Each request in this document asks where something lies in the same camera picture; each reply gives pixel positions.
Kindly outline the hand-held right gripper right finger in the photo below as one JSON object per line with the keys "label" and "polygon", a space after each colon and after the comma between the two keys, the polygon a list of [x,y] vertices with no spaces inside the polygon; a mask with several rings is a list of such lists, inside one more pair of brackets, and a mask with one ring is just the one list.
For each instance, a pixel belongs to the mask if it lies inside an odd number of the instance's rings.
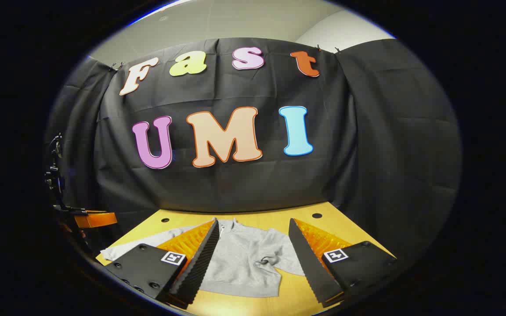
{"label": "hand-held right gripper right finger", "polygon": [[295,218],[289,238],[323,307],[360,301],[390,280],[398,265],[395,256],[370,241],[352,244]]}

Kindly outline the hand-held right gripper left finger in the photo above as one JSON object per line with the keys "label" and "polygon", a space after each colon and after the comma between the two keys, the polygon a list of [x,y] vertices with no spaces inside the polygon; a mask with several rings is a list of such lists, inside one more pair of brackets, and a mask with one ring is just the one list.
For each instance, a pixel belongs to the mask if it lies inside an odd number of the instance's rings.
{"label": "hand-held right gripper left finger", "polygon": [[146,296],[186,309],[201,287],[219,235],[213,219],[157,246],[138,243],[105,269]]}

